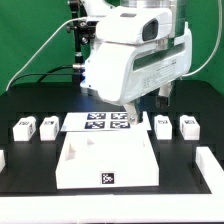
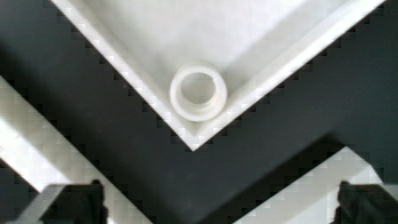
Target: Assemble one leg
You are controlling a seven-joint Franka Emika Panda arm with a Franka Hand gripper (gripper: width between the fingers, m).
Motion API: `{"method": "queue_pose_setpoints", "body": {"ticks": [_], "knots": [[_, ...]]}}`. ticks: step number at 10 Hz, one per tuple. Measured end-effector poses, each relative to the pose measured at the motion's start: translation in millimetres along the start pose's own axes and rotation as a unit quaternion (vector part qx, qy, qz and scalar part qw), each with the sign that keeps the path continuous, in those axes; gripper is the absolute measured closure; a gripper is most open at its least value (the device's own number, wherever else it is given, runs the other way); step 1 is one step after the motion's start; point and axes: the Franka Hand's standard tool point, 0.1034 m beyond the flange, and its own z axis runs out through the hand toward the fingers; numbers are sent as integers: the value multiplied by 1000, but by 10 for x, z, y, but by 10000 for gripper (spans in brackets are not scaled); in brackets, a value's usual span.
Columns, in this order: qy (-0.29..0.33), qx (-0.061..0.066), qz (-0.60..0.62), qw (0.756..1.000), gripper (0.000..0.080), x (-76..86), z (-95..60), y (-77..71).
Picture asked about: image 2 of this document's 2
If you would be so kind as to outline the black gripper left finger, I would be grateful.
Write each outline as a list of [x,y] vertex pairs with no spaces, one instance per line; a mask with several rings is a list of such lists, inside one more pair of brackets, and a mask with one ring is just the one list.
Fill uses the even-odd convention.
[[52,184],[9,224],[107,224],[105,186]]

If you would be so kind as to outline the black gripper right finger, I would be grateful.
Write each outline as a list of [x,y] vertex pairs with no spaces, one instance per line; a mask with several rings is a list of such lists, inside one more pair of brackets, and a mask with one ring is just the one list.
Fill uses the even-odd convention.
[[398,224],[398,184],[340,183],[331,224]]

